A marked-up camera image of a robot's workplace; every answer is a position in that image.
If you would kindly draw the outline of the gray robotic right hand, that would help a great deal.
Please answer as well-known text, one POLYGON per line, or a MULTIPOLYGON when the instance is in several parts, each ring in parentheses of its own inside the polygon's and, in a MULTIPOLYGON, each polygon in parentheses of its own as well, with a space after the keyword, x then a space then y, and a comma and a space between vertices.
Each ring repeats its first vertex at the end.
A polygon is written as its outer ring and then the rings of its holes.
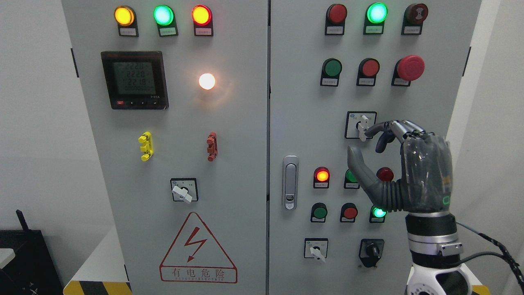
POLYGON ((367 129, 367 136, 382 132, 376 152, 397 139, 402 177, 395 182, 378 179, 364 163, 361 150, 348 147, 348 169, 376 207, 384 211, 435 213, 449 210, 452 193, 452 155, 443 137, 409 120, 391 120, 367 129))

